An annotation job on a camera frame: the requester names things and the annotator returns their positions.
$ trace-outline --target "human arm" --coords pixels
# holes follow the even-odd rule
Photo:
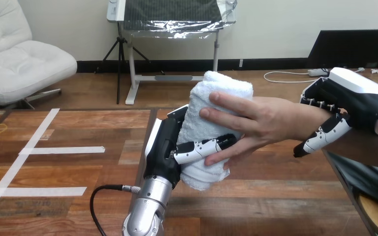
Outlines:
[[[211,165],[231,158],[226,168],[268,144],[286,139],[306,140],[331,116],[320,108],[279,98],[255,97],[253,101],[248,101],[224,93],[212,93],[210,100],[246,117],[232,116],[211,108],[200,112],[201,117],[211,122],[245,134],[233,147],[211,155],[205,161],[206,165]],[[378,136],[374,134],[352,130],[325,149],[367,165],[378,166]]]

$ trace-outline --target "chair cushion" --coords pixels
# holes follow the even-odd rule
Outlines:
[[[31,40],[31,30],[17,0],[0,0],[0,52]]]
[[[0,53],[0,105],[21,100],[76,73],[67,52],[41,42],[26,41]]]

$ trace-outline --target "white cable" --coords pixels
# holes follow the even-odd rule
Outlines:
[[[272,82],[272,83],[281,83],[281,84],[298,84],[298,83],[308,83],[308,82],[314,82],[314,81],[317,81],[318,79],[316,80],[307,80],[307,81],[275,81],[275,80],[269,80],[266,78],[266,75],[268,74],[273,74],[273,73],[282,73],[282,74],[292,74],[292,75],[308,75],[308,73],[293,73],[293,72],[285,72],[285,71],[271,71],[271,72],[268,72],[266,74],[264,74],[263,78],[269,82]]]

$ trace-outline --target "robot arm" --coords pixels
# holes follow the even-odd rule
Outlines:
[[[176,145],[188,105],[156,119],[147,142],[144,184],[123,224],[123,236],[162,236],[165,210],[180,180],[183,163],[195,161],[237,142],[232,134]]]
[[[333,113],[306,141],[295,147],[302,157],[336,141],[352,128],[378,134],[378,84],[350,70],[334,68],[301,95],[301,103]],[[344,108],[347,113],[340,113]]]

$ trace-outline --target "computer screen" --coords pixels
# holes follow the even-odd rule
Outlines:
[[[321,30],[307,68],[369,67],[378,63],[378,29]]]

